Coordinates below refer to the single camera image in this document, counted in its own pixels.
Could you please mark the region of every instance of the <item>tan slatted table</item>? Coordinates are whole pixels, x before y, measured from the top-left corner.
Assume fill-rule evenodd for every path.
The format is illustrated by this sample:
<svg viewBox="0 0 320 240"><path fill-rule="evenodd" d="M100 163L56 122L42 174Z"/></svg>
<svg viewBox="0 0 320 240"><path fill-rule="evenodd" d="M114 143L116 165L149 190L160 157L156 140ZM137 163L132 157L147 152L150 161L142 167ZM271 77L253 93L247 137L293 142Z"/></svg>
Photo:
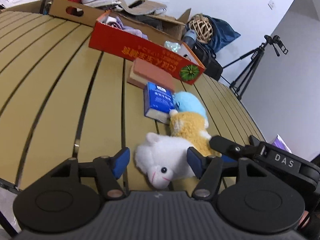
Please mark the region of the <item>tan slatted table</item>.
<svg viewBox="0 0 320 240"><path fill-rule="evenodd" d="M133 152L146 133L170 135L170 129L143 116L142 90L126 83L132 62L89 48L91 32L50 16L0 14L0 178L19 189L72 156L90 162L127 146L131 161L118 182L151 190L134 166ZM205 75L192 86L175 82L177 90L205 105L211 135L241 145L251 134L263 140L224 85ZM226 179L227 186L232 183ZM190 178L172 185L191 193L196 184Z"/></svg>

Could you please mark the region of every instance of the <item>stuffed animal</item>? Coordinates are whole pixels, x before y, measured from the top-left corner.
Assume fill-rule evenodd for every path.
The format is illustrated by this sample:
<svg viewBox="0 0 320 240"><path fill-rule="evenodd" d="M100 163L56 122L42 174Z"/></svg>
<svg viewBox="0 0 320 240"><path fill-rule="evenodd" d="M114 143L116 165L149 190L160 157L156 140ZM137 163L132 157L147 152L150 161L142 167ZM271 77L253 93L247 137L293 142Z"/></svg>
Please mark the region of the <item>stuffed animal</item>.
<svg viewBox="0 0 320 240"><path fill-rule="evenodd" d="M205 118L195 112L170 111L170 130L172 136L182 137L192 143L203 155L214 155L221 157L221 154L212 150L209 145L211 135L205 128Z"/></svg>
<svg viewBox="0 0 320 240"><path fill-rule="evenodd" d="M187 162L187 150L192 143L179 137L148 133L135 153L136 166L148 176L152 186L165 189L170 181L193 177Z"/></svg>
<svg viewBox="0 0 320 240"><path fill-rule="evenodd" d="M185 91L173 94L173 105L178 112L195 112L205 118L205 128L209 127L208 118L204 106L200 103L198 98Z"/></svg>

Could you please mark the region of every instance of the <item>wicker ball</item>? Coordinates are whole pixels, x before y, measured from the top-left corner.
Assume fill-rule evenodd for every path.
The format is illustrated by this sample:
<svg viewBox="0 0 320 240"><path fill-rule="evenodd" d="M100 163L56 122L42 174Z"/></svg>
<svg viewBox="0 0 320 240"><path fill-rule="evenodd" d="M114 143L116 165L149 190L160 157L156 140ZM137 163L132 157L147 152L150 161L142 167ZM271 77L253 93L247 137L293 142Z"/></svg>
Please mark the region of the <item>wicker ball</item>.
<svg viewBox="0 0 320 240"><path fill-rule="evenodd" d="M202 43L208 43L212 38L213 30L207 17L202 14L196 14L189 21L189 28L197 33L197 40Z"/></svg>

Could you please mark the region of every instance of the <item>plastic bottle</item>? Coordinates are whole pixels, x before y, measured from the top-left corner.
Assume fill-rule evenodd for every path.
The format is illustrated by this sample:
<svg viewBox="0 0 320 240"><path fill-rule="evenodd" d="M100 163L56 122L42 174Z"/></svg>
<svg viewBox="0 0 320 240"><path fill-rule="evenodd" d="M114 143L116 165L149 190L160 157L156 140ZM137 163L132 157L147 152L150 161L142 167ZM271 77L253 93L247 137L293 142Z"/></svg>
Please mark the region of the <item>plastic bottle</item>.
<svg viewBox="0 0 320 240"><path fill-rule="evenodd" d="M188 45L190 49L193 49L197 39L197 33L195 30L188 30L182 37L182 41Z"/></svg>

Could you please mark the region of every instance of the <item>white plush toy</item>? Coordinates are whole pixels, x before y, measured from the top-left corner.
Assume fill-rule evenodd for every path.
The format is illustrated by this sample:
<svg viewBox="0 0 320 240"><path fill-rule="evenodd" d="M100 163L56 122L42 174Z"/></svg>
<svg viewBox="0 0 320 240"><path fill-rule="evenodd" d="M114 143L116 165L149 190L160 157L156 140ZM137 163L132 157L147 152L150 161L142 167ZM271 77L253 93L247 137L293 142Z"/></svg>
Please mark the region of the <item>white plush toy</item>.
<svg viewBox="0 0 320 240"><path fill-rule="evenodd" d="M194 146L183 138L148 133L145 142L137 147L136 165L152 186L165 189L172 180L195 175L187 162L189 147Z"/></svg>

